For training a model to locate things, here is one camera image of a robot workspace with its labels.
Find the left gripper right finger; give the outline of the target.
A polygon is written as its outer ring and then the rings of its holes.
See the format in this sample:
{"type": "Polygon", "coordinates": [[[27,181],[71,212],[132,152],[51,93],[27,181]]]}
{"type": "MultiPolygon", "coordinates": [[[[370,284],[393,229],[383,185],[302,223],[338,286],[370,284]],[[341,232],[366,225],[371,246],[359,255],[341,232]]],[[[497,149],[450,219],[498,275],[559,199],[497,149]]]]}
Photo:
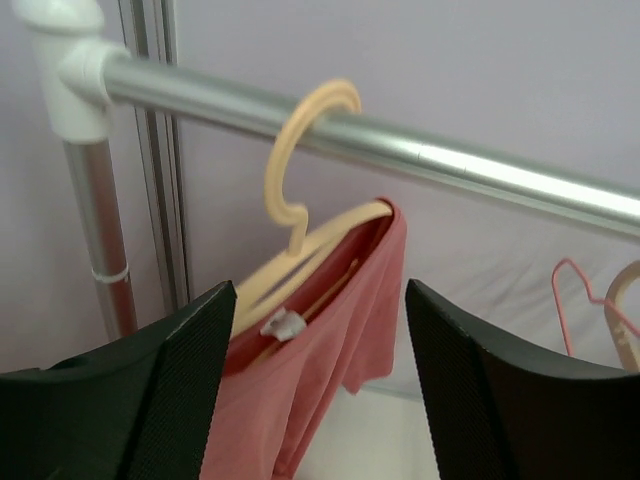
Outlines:
{"type": "Polygon", "coordinates": [[[635,479],[639,378],[548,350],[419,280],[407,320],[443,479],[635,479]]]}

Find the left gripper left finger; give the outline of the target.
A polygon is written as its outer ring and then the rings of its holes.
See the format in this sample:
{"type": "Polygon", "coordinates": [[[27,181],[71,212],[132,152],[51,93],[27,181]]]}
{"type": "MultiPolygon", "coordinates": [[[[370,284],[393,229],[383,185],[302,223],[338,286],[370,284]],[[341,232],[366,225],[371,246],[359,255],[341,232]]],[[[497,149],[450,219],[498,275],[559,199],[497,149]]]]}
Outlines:
{"type": "Polygon", "coordinates": [[[127,337],[3,374],[2,477],[197,478],[235,303],[222,282],[127,337]]]}

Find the dusty red t shirt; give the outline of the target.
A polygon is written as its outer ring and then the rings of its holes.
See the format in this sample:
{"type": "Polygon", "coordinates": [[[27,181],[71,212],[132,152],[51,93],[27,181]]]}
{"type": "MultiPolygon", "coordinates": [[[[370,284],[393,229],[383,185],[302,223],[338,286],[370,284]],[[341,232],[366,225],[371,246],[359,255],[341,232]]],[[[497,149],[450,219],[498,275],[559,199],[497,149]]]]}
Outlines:
{"type": "Polygon", "coordinates": [[[392,211],[352,230],[282,303],[303,314],[326,300],[300,333],[280,343],[256,324],[232,339],[201,478],[293,478],[336,392],[391,373],[407,236],[392,211]]]}

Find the beige hanger with teal shirt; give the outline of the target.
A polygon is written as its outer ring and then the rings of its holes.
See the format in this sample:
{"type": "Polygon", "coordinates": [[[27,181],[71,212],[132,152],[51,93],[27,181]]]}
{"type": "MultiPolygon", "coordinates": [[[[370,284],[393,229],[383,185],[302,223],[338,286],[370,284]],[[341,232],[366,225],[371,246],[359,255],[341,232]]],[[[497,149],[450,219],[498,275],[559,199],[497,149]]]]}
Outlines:
{"type": "Polygon", "coordinates": [[[631,284],[639,279],[639,261],[623,268],[614,278],[606,293],[608,303],[604,315],[622,367],[629,372],[639,371],[639,334],[621,310],[621,301],[631,284]]]}

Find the beige hanger with red shirt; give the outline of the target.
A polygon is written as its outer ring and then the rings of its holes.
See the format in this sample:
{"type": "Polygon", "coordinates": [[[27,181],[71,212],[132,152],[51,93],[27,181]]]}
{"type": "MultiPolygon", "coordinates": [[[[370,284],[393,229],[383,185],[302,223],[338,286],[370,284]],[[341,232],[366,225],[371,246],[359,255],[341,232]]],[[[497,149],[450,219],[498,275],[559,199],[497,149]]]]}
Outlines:
{"type": "Polygon", "coordinates": [[[265,169],[263,199],[268,216],[276,225],[288,228],[290,237],[282,252],[236,287],[232,338],[252,328],[295,293],[353,229],[393,214],[388,203],[371,201],[309,231],[307,206],[285,199],[284,182],[296,146],[323,115],[335,110],[362,111],[359,92],[351,81],[332,79],[309,93],[276,136],[265,169]]]}

